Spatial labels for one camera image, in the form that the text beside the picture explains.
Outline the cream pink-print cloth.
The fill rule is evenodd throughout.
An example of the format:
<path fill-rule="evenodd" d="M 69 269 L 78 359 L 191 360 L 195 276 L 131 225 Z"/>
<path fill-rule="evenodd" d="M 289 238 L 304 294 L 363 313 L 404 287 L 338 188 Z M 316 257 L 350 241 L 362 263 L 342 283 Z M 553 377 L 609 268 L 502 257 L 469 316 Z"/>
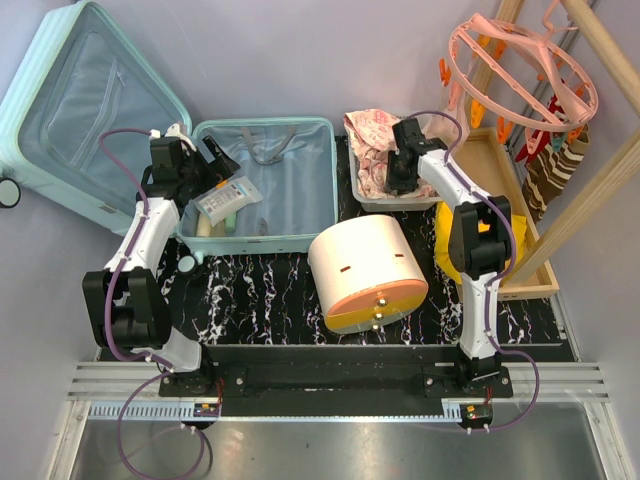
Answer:
<path fill-rule="evenodd" d="M 393 126 L 400 118 L 380 109 L 348 112 L 343 117 L 344 127 L 353 153 L 358 160 L 357 188 L 362 197 L 428 198 L 436 191 L 424 180 L 410 193 L 398 193 L 386 187 L 389 152 L 396 148 Z"/>

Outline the white round drum box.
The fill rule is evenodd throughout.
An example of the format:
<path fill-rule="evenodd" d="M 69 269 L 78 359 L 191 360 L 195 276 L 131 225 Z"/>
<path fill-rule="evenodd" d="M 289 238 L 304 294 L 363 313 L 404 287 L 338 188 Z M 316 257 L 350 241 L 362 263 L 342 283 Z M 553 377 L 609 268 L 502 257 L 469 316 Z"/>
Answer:
<path fill-rule="evenodd" d="M 425 300 L 428 282 L 399 222 L 366 215 L 337 223 L 311 243 L 308 262 L 326 327 L 378 330 Z"/>

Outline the light blue hard-shell suitcase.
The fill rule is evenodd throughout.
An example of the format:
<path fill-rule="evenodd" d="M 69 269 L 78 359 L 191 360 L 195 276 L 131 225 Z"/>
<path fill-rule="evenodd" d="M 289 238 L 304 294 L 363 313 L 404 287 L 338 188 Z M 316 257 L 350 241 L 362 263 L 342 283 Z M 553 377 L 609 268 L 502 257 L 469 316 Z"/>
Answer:
<path fill-rule="evenodd" d="M 221 237 L 196 233 L 189 206 L 175 234 L 198 256 L 305 252 L 338 220 L 336 146 L 321 117 L 209 120 L 185 105 L 97 3 L 42 20 L 1 104 L 1 167 L 19 184 L 122 235 L 150 164 L 142 132 L 181 124 L 213 139 L 261 194 Z"/>

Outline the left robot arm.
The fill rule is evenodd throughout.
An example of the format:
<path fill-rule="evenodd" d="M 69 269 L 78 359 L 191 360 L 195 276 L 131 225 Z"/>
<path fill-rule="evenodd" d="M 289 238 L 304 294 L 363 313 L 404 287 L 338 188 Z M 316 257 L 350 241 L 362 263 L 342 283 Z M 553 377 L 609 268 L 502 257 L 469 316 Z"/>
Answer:
<path fill-rule="evenodd" d="M 204 348 L 172 324 L 170 308 L 157 282 L 165 245 L 185 207 L 231 178 L 239 166 L 206 137 L 206 159 L 181 133 L 147 132 L 151 163 L 135 176 L 113 153 L 107 156 L 137 190 L 133 221 L 111 260 L 87 273 L 82 290 L 96 343 L 122 362 L 145 360 L 173 374 L 196 396 L 215 386 L 216 372 Z"/>

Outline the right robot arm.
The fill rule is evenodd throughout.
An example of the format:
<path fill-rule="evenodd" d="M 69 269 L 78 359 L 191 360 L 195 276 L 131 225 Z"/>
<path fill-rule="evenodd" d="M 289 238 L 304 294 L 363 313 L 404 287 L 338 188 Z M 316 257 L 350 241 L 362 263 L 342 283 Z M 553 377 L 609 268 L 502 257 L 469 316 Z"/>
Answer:
<path fill-rule="evenodd" d="M 388 156 L 388 188 L 407 193 L 422 179 L 453 215 L 447 249 L 463 291 L 454 384 L 463 395 L 476 396 L 501 372 L 494 330 L 500 276 L 514 258 L 511 205 L 506 197 L 495 197 L 471 180 L 441 140 L 424 136 L 416 118 L 396 122 L 392 131 L 395 148 Z"/>

